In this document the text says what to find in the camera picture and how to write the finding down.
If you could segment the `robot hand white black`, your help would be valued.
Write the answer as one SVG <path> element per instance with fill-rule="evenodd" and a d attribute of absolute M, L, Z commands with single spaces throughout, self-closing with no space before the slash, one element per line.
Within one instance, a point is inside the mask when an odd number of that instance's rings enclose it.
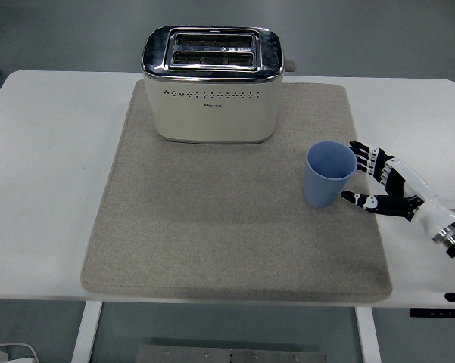
<path fill-rule="evenodd" d="M 444 207 L 436 193 L 402 159 L 358 141 L 351 141 L 349 148 L 357 158 L 357 170 L 373 177 L 384 187 L 385 194 L 342 191 L 345 200 L 370 213 L 418 222 L 435 242 L 455 240 L 455 212 Z"/>

